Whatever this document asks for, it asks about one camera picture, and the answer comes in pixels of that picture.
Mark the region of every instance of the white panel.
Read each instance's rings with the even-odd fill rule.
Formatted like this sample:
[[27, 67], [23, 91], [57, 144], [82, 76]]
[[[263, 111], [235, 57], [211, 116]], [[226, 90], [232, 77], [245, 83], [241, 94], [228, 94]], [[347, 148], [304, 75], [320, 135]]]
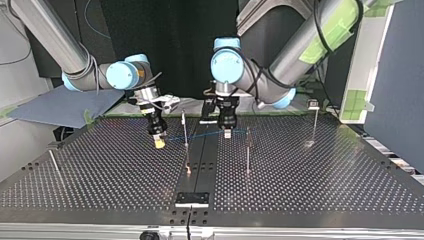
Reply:
[[0, 182], [43, 154], [54, 128], [19, 120], [0, 127]]
[[[359, 29], [358, 38], [353, 53], [350, 72], [346, 83], [342, 111], [346, 102], [348, 90], [366, 91], [365, 99], [369, 101], [378, 71], [381, 50], [387, 29], [390, 24], [394, 6], [389, 7], [385, 17], [364, 17]], [[359, 120], [342, 120], [345, 124], [363, 124], [367, 111], [362, 111]]]
[[[0, 63], [25, 57], [29, 43], [0, 12]], [[22, 33], [20, 22], [8, 15]], [[38, 77], [32, 54], [26, 60], [0, 65], [0, 111], [28, 101], [49, 90]], [[54, 140], [53, 126], [0, 118], [0, 181], [40, 156]]]
[[[21, 59], [29, 50], [27, 40], [13, 29], [4, 14], [0, 12], [0, 63]], [[20, 22], [8, 16], [25, 33]], [[38, 77], [32, 54], [25, 61], [0, 66], [0, 109], [48, 90], [46, 80]]]

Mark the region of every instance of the wire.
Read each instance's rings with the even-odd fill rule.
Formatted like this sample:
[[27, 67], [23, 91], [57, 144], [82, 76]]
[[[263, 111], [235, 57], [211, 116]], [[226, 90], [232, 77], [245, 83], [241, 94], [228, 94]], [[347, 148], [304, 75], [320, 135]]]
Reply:
[[321, 84], [322, 89], [324, 90], [324, 93], [325, 93], [326, 98], [328, 99], [328, 101], [330, 102], [330, 105], [332, 106], [332, 108], [333, 108], [334, 112], [336, 113], [337, 118], [338, 118], [338, 119], [340, 119], [340, 114], [339, 114], [339, 112], [336, 110], [336, 107], [335, 107], [335, 105], [333, 104], [333, 102], [331, 101], [330, 95], [328, 95], [328, 92], [327, 92], [327, 89], [325, 88], [324, 82], [323, 82], [323, 81], [322, 81], [322, 79], [321, 79], [321, 73], [320, 73], [320, 71], [319, 71], [319, 68], [320, 68], [320, 66], [317, 66], [317, 67], [316, 67], [316, 71], [317, 71], [317, 74], [318, 74], [318, 81], [319, 81], [319, 83]]
[[322, 45], [324, 46], [324, 48], [327, 50], [327, 53], [332, 54], [333, 50], [328, 45], [327, 40], [325, 39], [324, 34], [322, 33], [321, 23], [320, 23], [320, 21], [318, 21], [318, 17], [319, 17], [318, 16], [318, 0], [314, 0], [313, 15], [314, 15], [315, 27], [317, 29], [319, 39], [320, 39]]
[[191, 232], [190, 232], [190, 219], [191, 219], [191, 210], [193, 209], [193, 207], [190, 207], [190, 213], [188, 214], [188, 219], [187, 219], [187, 240], [191, 240]]
[[21, 20], [21, 18], [18, 17], [18, 15], [12, 9], [12, 0], [7, 0], [7, 10], [14, 18]]
[[93, 31], [94, 31], [94, 32], [96, 32], [97, 34], [99, 34], [99, 35], [101, 35], [101, 36], [103, 36], [103, 37], [105, 37], [105, 38], [107, 38], [107, 39], [111, 39], [111, 37], [110, 37], [110, 36], [108, 36], [108, 35], [106, 35], [106, 34], [104, 34], [104, 33], [100, 32], [100, 31], [99, 31], [99, 30], [97, 30], [97, 29], [95, 29], [95, 28], [93, 27], [93, 25], [91, 25], [90, 21], [88, 20], [87, 12], [88, 12], [88, 7], [90, 6], [90, 3], [91, 3], [91, 0], [88, 0], [87, 4], [85, 5], [85, 9], [84, 9], [84, 19], [85, 19], [85, 22], [86, 22], [86, 23], [87, 23], [87, 25], [91, 28], [91, 30], [93, 30]]
[[[216, 131], [216, 132], [210, 132], [210, 133], [203, 133], [203, 134], [193, 134], [191, 136], [188, 136], [188, 139], [194, 139], [194, 138], [199, 138], [199, 137], [206, 137], [206, 136], [212, 136], [212, 135], [217, 135], [220, 133], [223, 133], [223, 130], [220, 131]], [[233, 129], [233, 133], [246, 133], [245, 130], [243, 129]], [[185, 136], [178, 136], [178, 137], [173, 137], [173, 138], [169, 138], [169, 141], [178, 141], [178, 140], [185, 140]]]
[[[19, 31], [19, 28], [12, 22], [12, 20], [9, 18], [9, 16], [7, 16], [7, 14], [4, 13], [3, 11], [1, 11], [1, 13], [3, 14], [4, 17], [6, 17], [6, 20], [11, 24], [11, 26], [14, 28], [14, 30], [16, 30], [17, 33], [19, 35], [21, 35], [22, 38], [24, 38], [27, 41], [27, 43], [29, 44], [28, 38], [21, 31]], [[18, 60], [14, 60], [14, 61], [11, 61], [11, 62], [0, 63], [0, 66], [11, 65], [11, 64], [15, 64], [15, 63], [25, 61], [31, 55], [31, 53], [32, 53], [32, 48], [31, 48], [31, 46], [29, 46], [28, 53], [23, 58], [18, 59]]]
[[[355, 2], [357, 4], [357, 6], [358, 6], [358, 19], [356, 20], [355, 24], [352, 26], [351, 31], [358, 31], [359, 30], [359, 25], [360, 25], [360, 23], [361, 23], [361, 21], [362, 21], [362, 19], [364, 17], [364, 6], [363, 6], [363, 3], [360, 0], [355, 0]], [[324, 82], [323, 82], [323, 80], [321, 78], [321, 73], [319, 71], [319, 68], [321, 67], [321, 65], [325, 61], [325, 59], [329, 55], [333, 54], [334, 52], [330, 48], [330, 46], [328, 45], [328, 43], [327, 43], [327, 41], [326, 41], [326, 39], [324, 37], [324, 34], [322, 33], [321, 25], [320, 25], [320, 23], [318, 21], [318, 17], [319, 16], [318, 16], [318, 12], [317, 11], [318, 11], [318, 0], [314, 0], [314, 9], [313, 9], [314, 22], [315, 22], [315, 26], [316, 26], [316, 29], [317, 29], [318, 36], [320, 38], [320, 41], [321, 41], [322, 45], [324, 46], [324, 48], [327, 50], [327, 53], [324, 55], [324, 57], [321, 58], [320, 61], [318, 61], [318, 63], [315, 65], [314, 71], [312, 72], [312, 74], [309, 77], [311, 77], [314, 74], [314, 72], [317, 71], [318, 81], [321, 84], [322, 89], [324, 90], [324, 93], [326, 95], [326, 98], [328, 99], [328, 101], [329, 101], [330, 105], [332, 106], [334, 112], [336, 113], [337, 117], [340, 119], [340, 114], [336, 110], [335, 105], [332, 103], [332, 101], [330, 99], [330, 96], [329, 96], [329, 94], [327, 92], [327, 89], [325, 88], [325, 84], [324, 84]]]

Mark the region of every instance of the black cable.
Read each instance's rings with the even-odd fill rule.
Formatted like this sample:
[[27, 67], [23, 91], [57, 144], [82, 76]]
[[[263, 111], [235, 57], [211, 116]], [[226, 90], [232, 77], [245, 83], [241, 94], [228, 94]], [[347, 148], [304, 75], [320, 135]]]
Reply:
[[323, 81], [322, 81], [322, 79], [321, 79], [321, 73], [320, 73], [320, 71], [319, 71], [319, 68], [320, 68], [320, 67], [318, 67], [318, 66], [316, 67], [316, 71], [317, 71], [317, 74], [318, 74], [318, 81], [319, 81], [319, 83], [321, 84], [322, 89], [324, 90], [324, 94], [325, 94], [326, 98], [328, 99], [328, 102], [329, 102], [329, 103], [330, 103], [330, 105], [333, 107], [333, 110], [334, 110], [334, 112], [336, 113], [337, 118], [338, 118], [338, 119], [340, 119], [340, 114], [339, 114], [339, 112], [337, 111], [337, 109], [336, 109], [335, 105], [333, 104], [333, 102], [331, 101], [330, 95], [328, 95], [328, 92], [327, 92], [327, 89], [325, 88], [324, 82], [323, 82]]
[[97, 29], [95, 29], [95, 28], [93, 27], [93, 25], [91, 25], [90, 21], [88, 20], [87, 12], [88, 12], [88, 7], [90, 6], [90, 3], [91, 3], [91, 0], [88, 0], [87, 4], [85, 5], [85, 9], [84, 9], [84, 19], [85, 19], [85, 22], [86, 22], [86, 23], [87, 23], [87, 25], [91, 28], [91, 30], [93, 30], [93, 31], [94, 31], [94, 32], [96, 32], [97, 34], [99, 34], [99, 35], [101, 35], [101, 36], [103, 36], [103, 37], [105, 37], [105, 38], [107, 38], [107, 39], [111, 39], [111, 37], [110, 37], [110, 36], [108, 36], [108, 35], [106, 35], [106, 34], [104, 34], [104, 33], [100, 32], [100, 31], [99, 31], [99, 30], [97, 30]]
[[[24, 38], [26, 41], [28, 41], [28, 38], [21, 31], [19, 31], [18, 27], [16, 27], [16, 25], [12, 22], [12, 20], [3, 11], [2, 11], [2, 13], [7, 18], [7, 20], [12, 25], [12, 27], [22, 36], [22, 38]], [[11, 62], [0, 63], [0, 66], [5, 66], [5, 65], [10, 65], [10, 64], [22, 62], [22, 61], [26, 60], [31, 55], [31, 52], [32, 52], [32, 48], [29, 47], [28, 53], [25, 55], [25, 57], [18, 59], [18, 60], [11, 61]]]
[[[243, 60], [244, 64], [247, 65], [247, 67], [248, 67], [248, 69], [250, 71], [250, 75], [252, 76], [252, 79], [255, 79], [255, 73], [253, 71], [253, 67], [252, 67], [252, 65], [250, 65], [249, 60], [246, 58], [246, 56], [244, 56], [244, 54], [240, 51], [240, 49], [235, 48], [235, 47], [222, 47], [222, 48], [217, 49], [216, 51], [219, 51], [221, 49], [230, 49], [230, 50], [233, 50], [236, 53], [238, 53], [239, 56], [241, 57], [241, 59]], [[229, 97], [232, 97], [237, 92], [237, 90], [238, 90], [238, 88], [234, 89], [234, 91], [231, 92], [231, 94], [229, 95]]]
[[355, 0], [356, 5], [358, 5], [358, 20], [356, 20], [355, 24], [351, 28], [351, 32], [357, 32], [359, 30], [359, 25], [362, 22], [362, 19], [364, 18], [364, 4], [361, 2], [361, 0]]
[[314, 0], [313, 17], [314, 17], [315, 27], [317, 28], [318, 36], [322, 45], [324, 46], [324, 48], [327, 50], [329, 54], [332, 54], [333, 50], [328, 45], [327, 40], [325, 39], [324, 34], [322, 33], [321, 23], [320, 21], [318, 21], [318, 18], [321, 19], [321, 17], [318, 14], [318, 0]]
[[21, 20], [21, 18], [18, 17], [18, 15], [12, 9], [12, 0], [7, 0], [7, 9], [9, 11], [10, 15], [12, 15], [16, 19]]
[[[362, 21], [362, 19], [363, 19], [363, 17], [364, 17], [364, 5], [363, 5], [363, 3], [360, 1], [360, 0], [355, 0], [355, 2], [356, 2], [356, 4], [357, 4], [357, 6], [358, 6], [358, 19], [356, 20], [356, 22], [355, 22], [355, 24], [352, 26], [352, 28], [351, 28], [351, 32], [353, 33], [353, 32], [357, 32], [358, 30], [359, 30], [359, 25], [360, 25], [360, 23], [361, 23], [361, 21]], [[329, 56], [329, 55], [331, 55], [331, 54], [333, 54], [333, 50], [330, 48], [330, 46], [328, 45], [328, 43], [327, 43], [327, 41], [325, 40], [325, 37], [324, 37], [324, 34], [322, 33], [322, 29], [321, 29], [321, 25], [320, 25], [320, 23], [319, 23], [319, 21], [318, 21], [318, 0], [314, 0], [314, 10], [313, 10], [313, 17], [314, 17], [314, 21], [315, 21], [315, 26], [316, 26], [316, 28], [317, 28], [317, 32], [318, 32], [318, 36], [319, 36], [319, 38], [320, 38], [320, 41], [321, 41], [321, 43], [322, 43], [322, 45], [324, 46], [324, 48], [327, 50], [327, 53], [324, 55], [324, 57], [322, 57], [321, 58], [321, 60], [315, 65], [315, 69], [314, 69], [314, 71], [312, 72], [312, 74], [309, 76], [309, 77], [311, 77], [313, 74], [314, 74], [314, 72], [315, 71], [317, 71], [317, 74], [318, 74], [318, 81], [319, 81], [319, 83], [321, 84], [321, 86], [322, 86], [322, 89], [323, 89], [323, 91], [324, 91], [324, 93], [325, 93], [325, 95], [326, 95], [326, 98], [328, 99], [328, 101], [329, 101], [329, 103], [330, 103], [330, 105], [332, 106], [332, 108], [334, 109], [334, 112], [336, 113], [336, 115], [337, 115], [337, 117], [340, 119], [340, 114], [339, 114], [339, 112], [337, 111], [337, 109], [336, 109], [336, 107], [335, 107], [335, 105], [333, 104], [333, 102], [331, 101], [331, 99], [330, 99], [330, 96], [329, 96], [329, 94], [328, 94], [328, 92], [327, 92], [327, 89], [325, 88], [325, 84], [324, 84], [324, 82], [322, 81], [322, 79], [321, 79], [321, 73], [320, 73], [320, 71], [319, 71], [319, 68], [321, 67], [321, 65], [322, 65], [322, 63], [325, 61], [325, 59]]]
[[188, 220], [187, 220], [187, 240], [191, 240], [191, 232], [190, 232], [190, 219], [191, 219], [191, 209], [190, 208], [190, 213], [188, 214]]

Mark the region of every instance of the green tape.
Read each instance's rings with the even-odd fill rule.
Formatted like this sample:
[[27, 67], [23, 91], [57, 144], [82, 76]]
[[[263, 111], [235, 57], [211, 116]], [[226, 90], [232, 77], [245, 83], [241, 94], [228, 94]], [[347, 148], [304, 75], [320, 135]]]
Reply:
[[[358, 6], [354, 0], [341, 0], [342, 3], [322, 26], [322, 33], [331, 49], [337, 49], [351, 35], [350, 29], [358, 17]], [[321, 43], [319, 36], [311, 42], [309, 47], [300, 56], [300, 60], [309, 64], [315, 64], [321, 59], [327, 50]]]
[[365, 96], [367, 92], [363, 90], [348, 90], [343, 108], [343, 120], [359, 120], [362, 111], [365, 109]]
[[11, 113], [15, 109], [16, 106], [3, 109], [2, 111], [0, 111], [0, 118], [8, 118], [7, 115], [9, 115], [9, 113]]
[[87, 125], [94, 123], [94, 119], [91, 117], [90, 111], [88, 109], [85, 109], [84, 111], [84, 121]]
[[385, 17], [387, 15], [387, 10], [393, 4], [392, 0], [377, 0], [371, 8], [365, 12], [364, 17]]

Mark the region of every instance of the metal rod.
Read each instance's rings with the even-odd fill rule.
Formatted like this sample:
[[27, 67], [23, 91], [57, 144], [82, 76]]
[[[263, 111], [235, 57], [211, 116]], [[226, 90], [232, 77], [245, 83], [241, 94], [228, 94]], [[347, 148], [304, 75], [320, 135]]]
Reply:
[[186, 149], [186, 168], [187, 168], [187, 174], [191, 174], [191, 169], [190, 169], [190, 155], [189, 155], [189, 149], [188, 149], [188, 136], [187, 136], [187, 124], [186, 124], [186, 119], [185, 119], [185, 111], [184, 109], [181, 111], [181, 124], [184, 127], [184, 146]]
[[186, 126], [186, 121], [185, 121], [185, 111], [184, 111], [184, 109], [181, 111], [181, 123], [183, 124], [183, 127], [184, 127], [184, 140], [185, 140], [185, 143], [184, 143], [184, 145], [186, 146], [186, 147], [188, 147], [188, 137], [187, 137], [187, 126]]
[[315, 142], [315, 131], [317, 129], [318, 111], [319, 111], [319, 109], [315, 110], [314, 131], [312, 133], [312, 141], [314, 141], [314, 142]]
[[45, 0], [12, 0], [12, 8], [66, 73], [87, 66], [87, 53]]
[[247, 130], [246, 130], [246, 145], [247, 145], [246, 172], [247, 174], [249, 174], [250, 173], [250, 148], [253, 146], [252, 134], [250, 132], [249, 127], [247, 127]]
[[55, 156], [54, 156], [54, 153], [53, 153], [53, 150], [49, 150], [49, 154], [50, 154], [50, 158], [52, 159], [52, 162], [53, 162], [53, 165], [54, 165], [54, 169], [56, 170], [56, 171], [59, 171], [60, 169], [59, 169], [59, 166], [57, 165], [57, 163], [56, 163], [56, 158], [55, 158]]

